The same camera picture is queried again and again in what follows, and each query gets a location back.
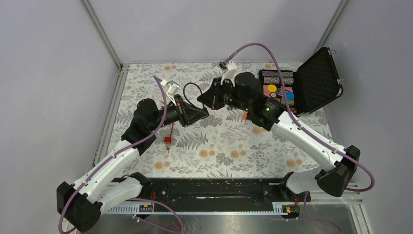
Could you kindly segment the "black cable lock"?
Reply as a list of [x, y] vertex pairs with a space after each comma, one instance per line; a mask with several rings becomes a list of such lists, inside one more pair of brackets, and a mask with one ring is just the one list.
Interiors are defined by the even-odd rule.
[[201, 102], [197, 101], [197, 97], [202, 93], [200, 85], [194, 82], [188, 82], [183, 87], [184, 100], [198, 108], [206, 108]]

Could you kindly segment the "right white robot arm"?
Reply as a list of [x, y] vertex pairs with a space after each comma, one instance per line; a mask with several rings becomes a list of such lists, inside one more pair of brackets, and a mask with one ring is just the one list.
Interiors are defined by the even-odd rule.
[[357, 169], [355, 162], [360, 156], [357, 147], [345, 148], [330, 141], [295, 115], [289, 115], [284, 104], [264, 95], [260, 81], [250, 72], [236, 75], [233, 84], [214, 78], [210, 88], [197, 100], [212, 110], [227, 105], [245, 111], [247, 120], [290, 141], [319, 165], [301, 173], [288, 173], [279, 188], [284, 200], [291, 201], [298, 194], [316, 189], [340, 197]]

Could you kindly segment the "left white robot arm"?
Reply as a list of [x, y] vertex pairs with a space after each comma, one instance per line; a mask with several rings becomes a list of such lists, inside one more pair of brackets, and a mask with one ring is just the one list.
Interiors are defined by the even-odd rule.
[[175, 95], [162, 108], [158, 108], [150, 98], [139, 101], [130, 126], [114, 149], [72, 184], [62, 182], [58, 186], [59, 233], [71, 233], [71, 230], [63, 229], [64, 221], [68, 221], [73, 230], [86, 232], [105, 212], [120, 203], [135, 197], [139, 200], [149, 198], [149, 180], [142, 175], [128, 177], [110, 188], [108, 185], [125, 166], [154, 143], [160, 128], [175, 122], [186, 127], [208, 116], [205, 107], [198, 108], [187, 103], [180, 95]]

